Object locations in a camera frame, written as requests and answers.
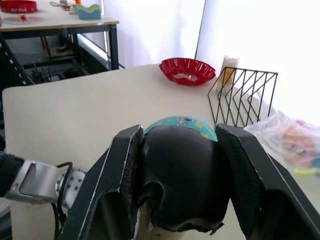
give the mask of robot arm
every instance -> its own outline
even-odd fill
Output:
[[[0,197],[10,200],[31,203],[45,204],[58,202],[60,189],[65,182],[63,203],[71,208],[76,193],[71,199],[73,185],[80,188],[85,178],[85,170],[72,167],[68,162],[59,166],[52,166],[42,162],[29,159],[22,159],[4,152],[0,152],[0,177],[4,184],[0,188]],[[73,184],[71,179],[81,180]]]
[[[248,240],[320,239],[319,214],[257,139],[226,125],[216,125],[215,132],[218,142],[177,126],[153,128],[145,136],[140,125],[119,132],[85,175],[57,239],[132,239],[144,203],[151,209],[154,226],[213,234],[223,225],[229,199]],[[19,170],[6,196],[28,196],[16,198],[26,202],[29,197],[37,199],[36,203],[59,202],[52,192],[39,194],[37,187],[24,187],[24,180],[19,191],[13,191],[20,174],[26,183],[34,183],[26,180],[31,176],[46,182],[38,174],[41,163],[30,161],[23,174],[26,163],[21,165],[18,159],[11,168]],[[35,174],[29,174],[32,164]],[[53,168],[43,188],[56,186],[58,176],[66,171],[42,167]]]

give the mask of table leg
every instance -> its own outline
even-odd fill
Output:
[[[46,49],[46,45],[42,36],[40,37],[40,40],[41,40],[42,48]]]
[[[43,39],[44,39],[44,46],[45,46],[44,49],[48,53],[48,57],[51,57],[51,52],[50,52],[50,48],[49,48],[49,44],[48,44],[47,38],[44,36]]]
[[[78,41],[78,36],[77,33],[72,34],[72,39],[73,39],[73,47],[76,55],[77,61],[83,66],[83,54],[81,51],[81,47],[79,46],[79,41]]]
[[[109,31],[111,69],[119,69],[117,25],[111,25]]]
[[[3,88],[32,85],[0,33],[0,79]]]

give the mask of red bowl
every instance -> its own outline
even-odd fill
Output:
[[[216,70],[209,64],[190,58],[169,58],[159,67],[169,80],[187,86],[204,84],[216,76]]]
[[[38,11],[37,3],[29,0],[4,0],[0,2],[2,12],[11,14],[27,14]]]

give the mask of white table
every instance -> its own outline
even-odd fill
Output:
[[[3,92],[6,149],[22,158],[57,165],[67,161],[89,169],[120,130],[148,126],[174,115],[192,116],[213,125],[207,99],[212,81],[177,85],[158,65],[99,73]],[[309,182],[301,182],[313,198]],[[320,212],[320,201],[314,201]],[[12,202],[14,240],[51,240],[54,215],[49,204]],[[189,231],[185,240],[244,240],[232,204],[213,236]]]
[[[111,69],[119,69],[118,20],[103,14],[99,20],[80,20],[78,15],[69,14],[61,7],[51,6],[49,0],[38,0],[36,2],[38,12],[28,13],[27,15],[40,17],[43,21],[24,25],[3,23],[0,27],[0,58],[8,71],[7,78],[10,77],[11,80],[24,85],[30,82],[5,40],[57,35],[72,35],[76,54],[80,56],[77,34],[108,32]],[[0,16],[5,19],[17,16],[17,14],[0,12]]]

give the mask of plastic bag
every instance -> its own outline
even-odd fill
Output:
[[[320,127],[277,112],[244,128],[265,151],[296,174],[320,174]]]

